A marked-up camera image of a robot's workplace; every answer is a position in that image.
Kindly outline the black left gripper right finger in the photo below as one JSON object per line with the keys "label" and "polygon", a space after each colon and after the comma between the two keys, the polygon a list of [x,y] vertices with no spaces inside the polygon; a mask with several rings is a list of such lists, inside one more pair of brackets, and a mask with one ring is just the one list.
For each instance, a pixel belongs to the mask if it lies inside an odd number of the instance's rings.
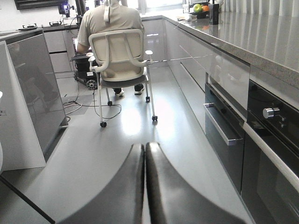
{"label": "black left gripper right finger", "polygon": [[159,143],[146,144],[146,184],[153,224],[243,224],[197,192],[171,165]]}

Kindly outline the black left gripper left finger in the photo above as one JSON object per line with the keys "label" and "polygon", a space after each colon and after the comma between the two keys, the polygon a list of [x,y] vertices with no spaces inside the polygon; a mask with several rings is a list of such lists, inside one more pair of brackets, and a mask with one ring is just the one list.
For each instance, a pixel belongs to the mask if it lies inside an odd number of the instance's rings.
{"label": "black left gripper left finger", "polygon": [[144,145],[133,144],[104,189],[62,224],[140,224],[144,197]]}

